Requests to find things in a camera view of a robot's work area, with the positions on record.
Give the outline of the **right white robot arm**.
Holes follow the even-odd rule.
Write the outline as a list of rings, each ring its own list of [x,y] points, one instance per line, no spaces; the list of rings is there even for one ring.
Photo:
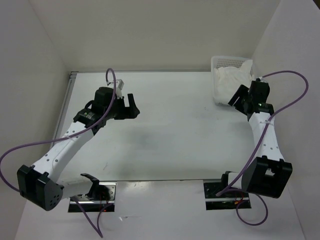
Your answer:
[[[250,87],[240,85],[229,105],[246,115],[254,140],[254,154],[242,174],[226,171],[221,176],[220,193],[229,197],[237,188],[270,198],[279,198],[292,174],[292,164],[280,152],[272,104],[267,103],[269,84],[259,79]]]

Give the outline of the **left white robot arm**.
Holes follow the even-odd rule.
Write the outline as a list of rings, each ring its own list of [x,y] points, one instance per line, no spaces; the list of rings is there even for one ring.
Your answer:
[[[124,97],[114,94],[110,87],[96,90],[94,99],[89,101],[73,118],[64,140],[56,143],[32,166],[22,165],[17,171],[19,193],[35,205],[50,211],[65,198],[83,195],[88,200],[107,196],[108,188],[88,174],[81,173],[76,180],[60,180],[59,177],[76,153],[103,128],[107,121],[135,119],[140,110],[133,94]]]

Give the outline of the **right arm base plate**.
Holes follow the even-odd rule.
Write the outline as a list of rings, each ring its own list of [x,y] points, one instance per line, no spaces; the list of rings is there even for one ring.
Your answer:
[[[204,199],[207,211],[213,210],[234,210],[238,205],[239,209],[251,209],[248,193],[230,191],[216,196],[224,187],[219,179],[204,180]]]

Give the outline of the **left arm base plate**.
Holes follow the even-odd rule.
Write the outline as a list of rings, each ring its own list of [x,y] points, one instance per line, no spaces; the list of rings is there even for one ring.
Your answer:
[[[90,195],[90,188],[93,186],[91,181],[75,182],[67,185],[63,195],[70,198],[68,204],[69,213],[80,213],[81,209],[77,203],[72,200],[76,199],[80,206],[87,213],[98,213],[104,207],[103,212],[114,212],[117,182],[101,181],[98,189]]]

